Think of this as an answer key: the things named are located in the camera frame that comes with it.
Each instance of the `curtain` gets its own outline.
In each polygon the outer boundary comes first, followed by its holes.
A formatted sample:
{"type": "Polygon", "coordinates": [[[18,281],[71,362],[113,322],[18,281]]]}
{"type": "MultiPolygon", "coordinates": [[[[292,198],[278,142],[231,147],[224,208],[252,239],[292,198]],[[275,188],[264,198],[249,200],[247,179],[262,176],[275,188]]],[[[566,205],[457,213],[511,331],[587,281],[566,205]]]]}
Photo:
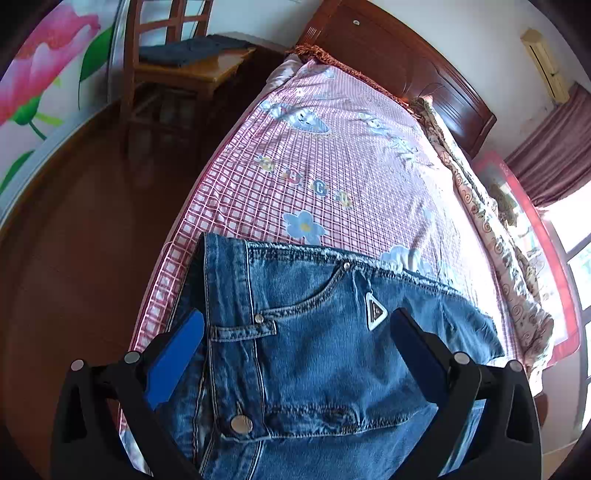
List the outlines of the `curtain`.
{"type": "Polygon", "coordinates": [[[505,163],[536,207],[548,206],[591,180],[591,94],[575,83],[505,163]]]}

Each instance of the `air conditioner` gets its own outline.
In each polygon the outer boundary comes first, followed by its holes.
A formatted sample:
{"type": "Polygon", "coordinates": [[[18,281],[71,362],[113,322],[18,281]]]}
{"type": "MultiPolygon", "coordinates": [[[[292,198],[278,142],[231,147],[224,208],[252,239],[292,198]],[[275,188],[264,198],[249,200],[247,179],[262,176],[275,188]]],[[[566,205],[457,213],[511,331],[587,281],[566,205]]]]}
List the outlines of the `air conditioner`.
{"type": "Polygon", "coordinates": [[[548,94],[555,102],[565,103],[569,99],[569,91],[542,34],[530,28],[522,35],[521,41],[540,72],[548,94]]]}

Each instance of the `pink checkered bedsheet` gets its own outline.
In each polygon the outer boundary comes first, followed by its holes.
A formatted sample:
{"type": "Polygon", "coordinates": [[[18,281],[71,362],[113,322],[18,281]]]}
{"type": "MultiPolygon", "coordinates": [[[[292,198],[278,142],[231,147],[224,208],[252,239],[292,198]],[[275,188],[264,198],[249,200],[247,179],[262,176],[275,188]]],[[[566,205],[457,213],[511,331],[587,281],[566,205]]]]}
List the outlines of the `pink checkered bedsheet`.
{"type": "Polygon", "coordinates": [[[452,174],[402,107],[305,64],[246,116],[198,179],[165,245],[131,349],[162,332],[202,232],[322,244],[438,278],[493,318],[520,358],[496,275],[452,174]]]}

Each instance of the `metal button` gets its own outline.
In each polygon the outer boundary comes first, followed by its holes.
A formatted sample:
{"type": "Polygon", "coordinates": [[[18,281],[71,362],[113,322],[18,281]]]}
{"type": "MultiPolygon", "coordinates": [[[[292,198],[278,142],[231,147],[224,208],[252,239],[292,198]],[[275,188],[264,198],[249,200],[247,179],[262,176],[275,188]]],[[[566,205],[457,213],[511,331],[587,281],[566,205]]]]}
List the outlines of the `metal button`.
{"type": "Polygon", "coordinates": [[[78,370],[81,370],[83,366],[84,360],[74,360],[70,365],[70,368],[72,369],[72,371],[77,372],[78,370]]]}
{"type": "Polygon", "coordinates": [[[454,353],[453,358],[460,365],[467,365],[470,363],[470,357],[464,352],[454,353]]]}
{"type": "Polygon", "coordinates": [[[125,361],[126,364],[134,364],[139,360],[139,352],[127,352],[125,354],[125,356],[123,357],[123,360],[125,361]]]}
{"type": "Polygon", "coordinates": [[[234,432],[240,435],[246,435],[252,432],[252,420],[246,415],[236,415],[230,422],[230,426],[234,432]]]}
{"type": "Polygon", "coordinates": [[[521,372],[523,370],[523,365],[517,360],[511,360],[509,362],[509,368],[511,368],[514,372],[521,372]]]}

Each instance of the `wooden headboard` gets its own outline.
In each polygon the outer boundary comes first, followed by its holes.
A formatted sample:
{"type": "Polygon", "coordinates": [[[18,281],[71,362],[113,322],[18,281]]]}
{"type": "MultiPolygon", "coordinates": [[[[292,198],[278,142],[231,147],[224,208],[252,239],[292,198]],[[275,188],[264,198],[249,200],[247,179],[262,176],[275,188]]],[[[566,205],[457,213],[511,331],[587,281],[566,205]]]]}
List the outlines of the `wooden headboard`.
{"type": "Polygon", "coordinates": [[[318,45],[404,100],[431,95],[435,110],[472,158],[496,122],[451,63],[367,0],[324,0],[298,43],[318,45]]]}

